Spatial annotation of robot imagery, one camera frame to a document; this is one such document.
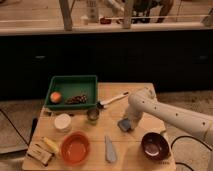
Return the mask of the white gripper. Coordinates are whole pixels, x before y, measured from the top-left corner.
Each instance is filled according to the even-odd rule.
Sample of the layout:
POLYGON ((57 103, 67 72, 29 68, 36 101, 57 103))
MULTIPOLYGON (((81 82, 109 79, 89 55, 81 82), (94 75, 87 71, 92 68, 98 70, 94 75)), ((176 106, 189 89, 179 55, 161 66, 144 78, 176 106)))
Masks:
POLYGON ((142 118, 143 113, 139 110, 136 110, 131 105, 129 105, 125 109, 125 113, 123 115, 124 118, 128 118, 130 120, 130 130, 133 131, 139 125, 139 122, 142 118))

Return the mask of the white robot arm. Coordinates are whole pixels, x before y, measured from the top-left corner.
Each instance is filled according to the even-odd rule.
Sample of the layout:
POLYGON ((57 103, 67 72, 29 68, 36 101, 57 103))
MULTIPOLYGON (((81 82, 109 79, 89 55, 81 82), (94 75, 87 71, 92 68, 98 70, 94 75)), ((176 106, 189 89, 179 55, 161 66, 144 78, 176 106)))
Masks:
POLYGON ((213 147, 213 116, 159 102, 149 88, 128 96, 124 117, 135 128, 143 113, 151 114, 213 147))

